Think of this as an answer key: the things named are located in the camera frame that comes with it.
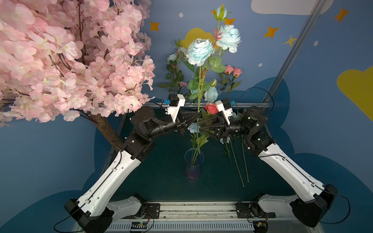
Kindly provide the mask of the purple ribbed glass vase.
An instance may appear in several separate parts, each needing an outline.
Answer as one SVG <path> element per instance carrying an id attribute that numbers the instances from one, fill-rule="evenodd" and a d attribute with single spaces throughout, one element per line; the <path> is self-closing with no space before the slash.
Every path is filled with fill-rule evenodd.
<path id="1" fill-rule="evenodd" d="M 202 174 L 202 164 L 205 156 L 201 152 L 197 154 L 197 149 L 191 148 L 186 151 L 185 156 L 185 175 L 189 180 L 197 180 Z"/>

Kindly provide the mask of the blue rose stem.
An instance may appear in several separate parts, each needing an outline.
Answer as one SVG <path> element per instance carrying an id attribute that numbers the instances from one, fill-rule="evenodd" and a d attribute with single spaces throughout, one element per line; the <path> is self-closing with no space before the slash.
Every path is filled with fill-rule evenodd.
<path id="1" fill-rule="evenodd" d="M 210 82 L 204 82 L 202 86 L 203 98 L 208 103 L 213 103 L 218 98 L 218 91 L 216 89 L 217 80 L 213 79 Z M 190 90 L 189 99 L 196 100 L 199 99 L 198 95 L 198 86 L 199 83 L 196 79 L 189 81 L 187 88 Z"/>
<path id="2" fill-rule="evenodd" d="M 232 115 L 233 122 L 238 122 L 240 119 L 241 119 L 241 113 L 237 114 L 237 113 L 233 112 L 233 115 Z M 234 139 L 234 145 L 235 145 L 234 149 L 235 149 L 236 153 L 240 152 L 241 155 L 242 155 L 244 172 L 245 172 L 245 175 L 246 175 L 246 183 L 249 183 L 250 180 L 249 180 L 249 174 L 248 174 L 248 168 L 247 168 L 247 162 L 246 162 L 246 156 L 245 156 L 243 136 L 235 135 L 235 136 L 233 136 L 233 139 Z"/>

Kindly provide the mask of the pink rose stem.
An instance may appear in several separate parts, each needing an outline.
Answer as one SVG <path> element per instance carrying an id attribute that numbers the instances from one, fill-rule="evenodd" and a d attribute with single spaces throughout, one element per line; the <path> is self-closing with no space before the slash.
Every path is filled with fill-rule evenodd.
<path id="1" fill-rule="evenodd" d="M 232 90 L 239 87 L 241 81 L 238 78 L 242 75 L 242 69 L 238 67 L 232 67 L 231 65 L 226 66 L 225 70 L 219 73 L 218 84 L 220 87 L 220 94 L 226 96 L 231 93 Z"/>

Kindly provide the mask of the blue flower bunch purple vase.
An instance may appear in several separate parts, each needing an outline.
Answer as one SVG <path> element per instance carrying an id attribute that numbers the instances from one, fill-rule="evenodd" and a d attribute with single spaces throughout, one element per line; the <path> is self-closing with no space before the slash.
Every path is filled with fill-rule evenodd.
<path id="1" fill-rule="evenodd" d="M 187 47 L 185 65 L 194 73 L 192 79 L 199 83 L 197 111 L 201 113 L 196 122 L 202 122 L 202 109 L 208 103 L 203 98 L 202 86 L 206 81 L 207 73 L 212 71 L 221 73 L 226 66 L 222 63 L 222 57 L 227 53 L 236 53 L 241 43 L 240 32 L 233 24 L 226 24 L 225 21 L 229 15 L 224 4 L 212 10 L 214 19 L 218 22 L 217 27 L 213 30 L 212 38 L 196 38 Z M 200 147 L 197 154 L 201 153 L 201 147 L 208 142 L 208 137 L 200 133 Z"/>

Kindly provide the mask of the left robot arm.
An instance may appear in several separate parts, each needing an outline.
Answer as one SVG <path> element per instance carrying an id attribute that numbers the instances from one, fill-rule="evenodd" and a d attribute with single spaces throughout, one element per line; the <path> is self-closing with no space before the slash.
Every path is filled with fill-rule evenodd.
<path id="1" fill-rule="evenodd" d="M 112 222 L 128 216 L 144 217 L 147 201 L 134 194 L 112 202 L 111 198 L 130 173 L 155 147 L 154 139 L 177 130 L 182 135 L 201 113 L 176 108 L 176 119 L 155 116 L 153 108 L 143 106 L 131 118 L 134 129 L 120 148 L 116 158 L 98 181 L 80 198 L 70 199 L 66 211 L 85 233 L 104 233 Z"/>

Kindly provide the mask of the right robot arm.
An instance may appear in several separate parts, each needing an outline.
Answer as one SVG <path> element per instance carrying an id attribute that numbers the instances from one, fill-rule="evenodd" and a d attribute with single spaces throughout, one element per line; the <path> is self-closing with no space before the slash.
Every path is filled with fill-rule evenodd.
<path id="1" fill-rule="evenodd" d="M 266 134 L 262 128 L 268 118 L 262 108 L 250 107 L 237 122 L 227 117 L 231 113 L 232 109 L 223 109 L 200 121 L 198 128 L 217 140 L 242 136 L 243 144 L 251 155 L 269 165 L 295 192 L 292 196 L 260 195 L 251 202 L 251 214 L 255 217 L 267 213 L 289 215 L 308 227 L 316 227 L 330 209 L 338 190 L 309 175 Z"/>

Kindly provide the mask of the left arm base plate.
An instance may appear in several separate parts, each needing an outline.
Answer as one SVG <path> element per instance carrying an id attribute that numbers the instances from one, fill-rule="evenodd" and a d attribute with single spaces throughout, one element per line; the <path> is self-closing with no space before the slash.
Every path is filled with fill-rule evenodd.
<path id="1" fill-rule="evenodd" d="M 159 219 L 160 204 L 159 203 L 144 203 L 140 208 L 140 217 L 152 216 L 154 219 Z"/>

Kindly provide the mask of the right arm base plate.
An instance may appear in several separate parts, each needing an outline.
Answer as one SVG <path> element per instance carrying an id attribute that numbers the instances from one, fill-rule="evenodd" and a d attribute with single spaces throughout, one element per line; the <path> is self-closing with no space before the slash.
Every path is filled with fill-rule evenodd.
<path id="1" fill-rule="evenodd" d="M 238 218 L 276 218 L 275 213 L 265 213 L 256 202 L 237 202 L 235 207 Z"/>

